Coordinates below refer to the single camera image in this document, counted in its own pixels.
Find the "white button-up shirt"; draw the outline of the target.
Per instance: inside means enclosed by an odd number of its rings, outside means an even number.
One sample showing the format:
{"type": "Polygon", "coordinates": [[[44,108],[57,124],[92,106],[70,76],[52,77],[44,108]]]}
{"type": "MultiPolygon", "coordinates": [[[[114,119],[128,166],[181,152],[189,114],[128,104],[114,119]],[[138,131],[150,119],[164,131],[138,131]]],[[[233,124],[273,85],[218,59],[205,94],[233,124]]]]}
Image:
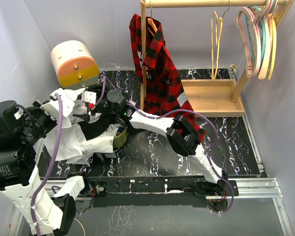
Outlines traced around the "white button-up shirt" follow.
{"type": "Polygon", "coordinates": [[[87,112],[85,103],[78,100],[78,95],[83,91],[83,88],[78,90],[66,89],[66,94],[75,102],[72,113],[69,115],[71,127],[61,129],[61,138],[59,149],[57,152],[57,161],[67,161],[71,164],[86,164],[89,165],[89,158],[95,153],[113,153],[114,136],[108,136],[106,132],[98,138],[87,141],[82,133],[79,122],[81,118],[74,115],[83,115],[87,112]]]}

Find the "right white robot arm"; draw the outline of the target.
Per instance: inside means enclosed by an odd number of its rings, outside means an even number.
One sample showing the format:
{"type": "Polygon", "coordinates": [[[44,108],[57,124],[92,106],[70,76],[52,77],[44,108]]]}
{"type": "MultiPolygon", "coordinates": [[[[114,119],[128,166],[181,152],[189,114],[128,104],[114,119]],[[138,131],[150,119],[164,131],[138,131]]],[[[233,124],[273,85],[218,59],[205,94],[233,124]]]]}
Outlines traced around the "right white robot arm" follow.
{"type": "Polygon", "coordinates": [[[175,153],[190,158],[202,171],[205,183],[201,193],[225,196],[228,175],[218,167],[202,146],[203,129],[196,130],[182,115],[183,109],[170,111],[162,116],[148,114],[135,107],[119,90],[102,91],[100,97],[90,89],[82,93],[87,118],[96,113],[115,116],[117,123],[136,130],[147,130],[166,137],[175,153]]]}

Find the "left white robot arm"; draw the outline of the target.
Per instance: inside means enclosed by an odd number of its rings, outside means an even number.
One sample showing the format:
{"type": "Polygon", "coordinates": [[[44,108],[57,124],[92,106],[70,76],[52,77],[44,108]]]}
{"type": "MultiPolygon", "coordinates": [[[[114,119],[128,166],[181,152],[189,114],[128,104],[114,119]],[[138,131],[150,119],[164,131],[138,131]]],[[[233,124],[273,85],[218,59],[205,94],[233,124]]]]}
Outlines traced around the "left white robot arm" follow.
{"type": "Polygon", "coordinates": [[[52,197],[39,187],[34,145],[56,125],[38,102],[26,109],[13,100],[0,102],[0,192],[19,209],[35,236],[67,235],[77,196],[92,189],[82,173],[71,175],[52,197]]]}

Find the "red black plaid shirt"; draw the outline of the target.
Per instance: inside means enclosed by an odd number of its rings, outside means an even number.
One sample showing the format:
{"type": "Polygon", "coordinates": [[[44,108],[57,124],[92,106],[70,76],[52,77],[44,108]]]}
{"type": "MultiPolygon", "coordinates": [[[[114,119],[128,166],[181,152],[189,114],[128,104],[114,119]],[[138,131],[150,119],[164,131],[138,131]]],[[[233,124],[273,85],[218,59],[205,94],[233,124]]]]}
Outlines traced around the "red black plaid shirt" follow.
{"type": "Polygon", "coordinates": [[[147,24],[145,59],[142,59],[141,16],[134,14],[129,24],[133,61],[140,82],[143,82],[143,66],[146,67],[144,112],[161,116],[178,109],[192,111],[179,72],[166,49],[162,25],[156,19],[153,22],[157,30],[147,24]]]}

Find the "orange wooden hanger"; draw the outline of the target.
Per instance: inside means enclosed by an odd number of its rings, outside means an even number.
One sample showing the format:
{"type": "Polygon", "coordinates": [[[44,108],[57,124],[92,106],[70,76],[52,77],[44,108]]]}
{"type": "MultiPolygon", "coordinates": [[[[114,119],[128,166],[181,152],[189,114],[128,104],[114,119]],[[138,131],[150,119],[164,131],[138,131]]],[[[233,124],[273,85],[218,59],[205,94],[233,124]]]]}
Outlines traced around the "orange wooden hanger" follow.
{"type": "Polygon", "coordinates": [[[156,24],[154,23],[153,17],[152,17],[152,1],[150,1],[150,6],[151,6],[151,8],[150,8],[150,17],[147,19],[147,22],[151,26],[151,29],[148,29],[148,30],[153,36],[155,36],[155,34],[157,33],[158,28],[157,28],[156,24]]]}

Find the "thin natural wooden hanger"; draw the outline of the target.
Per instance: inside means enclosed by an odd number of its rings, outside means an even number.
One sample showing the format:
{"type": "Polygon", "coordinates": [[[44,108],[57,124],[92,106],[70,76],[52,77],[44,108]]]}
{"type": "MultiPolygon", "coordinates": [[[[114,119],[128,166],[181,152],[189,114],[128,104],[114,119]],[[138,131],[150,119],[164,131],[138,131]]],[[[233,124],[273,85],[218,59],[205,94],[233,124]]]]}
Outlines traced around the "thin natural wooden hanger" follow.
{"type": "Polygon", "coordinates": [[[223,30],[223,19],[225,13],[230,9],[230,3],[227,10],[223,12],[221,17],[218,16],[217,12],[214,11],[211,17],[210,28],[211,28],[211,79],[215,81],[219,68],[219,54],[220,54],[220,42],[223,30]]]}

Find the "natural wide wooden hanger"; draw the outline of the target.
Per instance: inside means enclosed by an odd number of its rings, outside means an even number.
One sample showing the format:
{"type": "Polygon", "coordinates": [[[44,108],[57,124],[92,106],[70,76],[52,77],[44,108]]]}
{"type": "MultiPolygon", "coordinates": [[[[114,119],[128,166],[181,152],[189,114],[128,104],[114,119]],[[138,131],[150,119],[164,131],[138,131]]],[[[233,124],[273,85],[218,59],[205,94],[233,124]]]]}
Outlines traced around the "natural wide wooden hanger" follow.
{"type": "Polygon", "coordinates": [[[254,6],[254,20],[252,25],[259,33],[259,41],[257,42],[257,49],[260,50],[260,62],[258,79],[267,79],[269,62],[270,62],[270,26],[269,26],[269,14],[276,10],[279,1],[267,0],[264,7],[254,6]]]}

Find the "teal wooden hanger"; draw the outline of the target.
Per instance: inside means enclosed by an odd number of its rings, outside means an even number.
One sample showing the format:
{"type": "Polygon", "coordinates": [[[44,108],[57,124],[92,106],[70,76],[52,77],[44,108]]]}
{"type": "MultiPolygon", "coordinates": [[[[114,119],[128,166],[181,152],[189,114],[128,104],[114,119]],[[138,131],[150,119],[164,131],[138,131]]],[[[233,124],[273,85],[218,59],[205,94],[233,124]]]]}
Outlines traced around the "teal wooden hanger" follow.
{"type": "Polygon", "coordinates": [[[246,8],[245,20],[248,33],[246,43],[249,59],[248,75],[258,76],[259,80],[266,78],[270,65],[270,55],[273,51],[276,34],[275,21],[272,13],[278,1],[267,0],[264,7],[249,6],[246,8]]]}

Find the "yellow wooden hanger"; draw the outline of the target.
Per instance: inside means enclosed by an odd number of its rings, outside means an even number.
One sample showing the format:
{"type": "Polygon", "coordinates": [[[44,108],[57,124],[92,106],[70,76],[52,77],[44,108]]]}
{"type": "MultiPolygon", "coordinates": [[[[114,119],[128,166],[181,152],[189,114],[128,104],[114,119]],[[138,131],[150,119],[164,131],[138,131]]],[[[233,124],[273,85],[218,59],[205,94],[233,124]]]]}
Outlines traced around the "yellow wooden hanger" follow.
{"type": "Polygon", "coordinates": [[[267,79],[270,80],[275,66],[276,60],[276,50],[277,50],[277,27],[281,25],[286,14],[290,10],[293,0],[286,0],[284,6],[276,8],[272,11],[272,14],[269,14],[269,26],[270,26],[270,62],[267,79]]]}

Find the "black garment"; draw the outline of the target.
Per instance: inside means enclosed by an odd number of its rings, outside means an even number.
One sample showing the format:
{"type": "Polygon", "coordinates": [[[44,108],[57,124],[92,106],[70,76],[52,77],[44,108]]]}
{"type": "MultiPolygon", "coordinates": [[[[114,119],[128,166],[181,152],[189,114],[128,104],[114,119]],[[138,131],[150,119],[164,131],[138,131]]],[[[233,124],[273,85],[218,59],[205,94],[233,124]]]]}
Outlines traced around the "black garment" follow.
{"type": "Polygon", "coordinates": [[[95,106],[101,101],[108,101],[113,114],[112,120],[98,117],[87,120],[87,115],[83,117],[83,121],[79,122],[78,125],[87,141],[103,135],[110,124],[119,123],[124,127],[127,126],[123,114],[126,111],[126,97],[121,91],[110,88],[106,84],[90,86],[87,91],[96,92],[95,106]]]}

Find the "olive green laundry basket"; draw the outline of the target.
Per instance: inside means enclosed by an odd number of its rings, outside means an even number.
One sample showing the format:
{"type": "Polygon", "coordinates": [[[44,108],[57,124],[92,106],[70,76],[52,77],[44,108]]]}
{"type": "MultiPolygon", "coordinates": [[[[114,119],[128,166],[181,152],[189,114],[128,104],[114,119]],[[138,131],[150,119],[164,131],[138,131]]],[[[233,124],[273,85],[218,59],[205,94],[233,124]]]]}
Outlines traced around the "olive green laundry basket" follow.
{"type": "Polygon", "coordinates": [[[122,147],[128,137],[127,127],[119,127],[113,139],[113,148],[122,147]]]}

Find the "cream cylinder with coloured lid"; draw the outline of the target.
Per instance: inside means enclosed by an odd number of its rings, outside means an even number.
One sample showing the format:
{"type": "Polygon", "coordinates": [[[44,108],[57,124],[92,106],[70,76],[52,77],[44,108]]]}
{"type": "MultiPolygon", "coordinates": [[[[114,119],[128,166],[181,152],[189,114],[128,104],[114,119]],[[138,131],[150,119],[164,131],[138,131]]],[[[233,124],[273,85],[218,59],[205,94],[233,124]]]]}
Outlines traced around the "cream cylinder with coloured lid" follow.
{"type": "Polygon", "coordinates": [[[51,61],[59,84],[64,89],[77,90],[94,85],[99,68],[84,43],[69,40],[56,45],[51,61]]]}

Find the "wooden clothes rack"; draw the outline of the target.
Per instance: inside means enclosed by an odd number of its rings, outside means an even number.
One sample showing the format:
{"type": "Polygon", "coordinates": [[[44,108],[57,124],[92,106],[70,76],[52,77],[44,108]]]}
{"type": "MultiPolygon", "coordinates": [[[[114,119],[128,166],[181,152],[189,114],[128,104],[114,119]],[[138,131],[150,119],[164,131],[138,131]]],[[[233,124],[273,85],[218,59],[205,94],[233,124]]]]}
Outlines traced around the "wooden clothes rack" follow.
{"type": "MultiPolygon", "coordinates": [[[[152,8],[183,8],[183,7],[228,7],[229,0],[151,0],[152,8]]],[[[278,0],[278,7],[284,6],[285,0],[278,0]]],[[[231,6],[264,7],[266,0],[231,0],[231,6]]],[[[142,53],[146,53],[146,29],[148,18],[146,9],[150,9],[150,0],[141,1],[142,53]]],[[[240,94],[248,82],[246,68],[240,79],[204,79],[183,80],[182,84],[194,110],[208,117],[240,117],[245,108],[240,94]]]]}

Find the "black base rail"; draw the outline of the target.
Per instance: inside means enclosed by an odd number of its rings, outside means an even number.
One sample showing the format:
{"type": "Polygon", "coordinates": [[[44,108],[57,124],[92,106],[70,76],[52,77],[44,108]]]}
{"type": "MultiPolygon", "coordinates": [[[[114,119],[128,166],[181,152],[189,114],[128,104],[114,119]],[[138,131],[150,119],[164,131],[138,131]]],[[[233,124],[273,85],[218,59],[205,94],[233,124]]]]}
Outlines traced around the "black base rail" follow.
{"type": "Polygon", "coordinates": [[[79,198],[93,207],[193,206],[225,210],[239,195],[237,183],[207,182],[203,176],[89,177],[79,198]]]}

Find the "aluminium table frame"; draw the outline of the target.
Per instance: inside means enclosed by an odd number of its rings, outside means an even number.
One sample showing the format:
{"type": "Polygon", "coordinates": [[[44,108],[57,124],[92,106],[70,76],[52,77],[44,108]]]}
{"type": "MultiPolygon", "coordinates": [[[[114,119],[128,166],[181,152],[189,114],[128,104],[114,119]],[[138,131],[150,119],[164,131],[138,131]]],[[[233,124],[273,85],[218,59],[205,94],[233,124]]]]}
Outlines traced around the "aluminium table frame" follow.
{"type": "MultiPolygon", "coordinates": [[[[214,130],[218,129],[218,144],[208,154],[227,171],[229,180],[236,181],[237,197],[274,199],[283,233],[291,235],[292,228],[280,204],[281,190],[277,180],[264,170],[247,115],[212,117],[211,124],[206,121],[200,124],[208,137],[213,137],[214,130]]],[[[115,158],[94,158],[90,167],[58,162],[46,190],[50,191],[52,185],[63,185],[66,177],[79,170],[88,177],[202,176],[192,161],[174,153],[163,136],[149,131],[131,136],[126,145],[117,150],[115,158]]]]}

